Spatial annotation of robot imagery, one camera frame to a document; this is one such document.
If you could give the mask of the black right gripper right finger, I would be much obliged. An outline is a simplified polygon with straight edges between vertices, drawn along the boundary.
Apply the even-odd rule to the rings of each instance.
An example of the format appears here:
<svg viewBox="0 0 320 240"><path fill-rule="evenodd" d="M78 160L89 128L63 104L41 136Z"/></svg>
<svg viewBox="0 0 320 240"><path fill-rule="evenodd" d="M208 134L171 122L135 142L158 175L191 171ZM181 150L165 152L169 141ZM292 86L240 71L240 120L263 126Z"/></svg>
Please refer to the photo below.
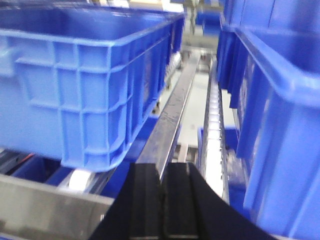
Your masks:
<svg viewBox="0 0 320 240"><path fill-rule="evenodd" d="M192 163L169 163L163 179L166 240L272 240L222 200Z"/></svg>

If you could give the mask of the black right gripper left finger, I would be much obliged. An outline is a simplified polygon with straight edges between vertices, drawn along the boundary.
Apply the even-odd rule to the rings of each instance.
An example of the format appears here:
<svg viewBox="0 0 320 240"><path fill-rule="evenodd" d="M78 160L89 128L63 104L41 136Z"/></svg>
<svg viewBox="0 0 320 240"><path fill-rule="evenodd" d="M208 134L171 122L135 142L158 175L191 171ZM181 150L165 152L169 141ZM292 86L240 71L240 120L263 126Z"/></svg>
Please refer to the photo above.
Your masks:
<svg viewBox="0 0 320 240"><path fill-rule="evenodd" d="M132 163L91 240L163 240L162 188L156 165Z"/></svg>

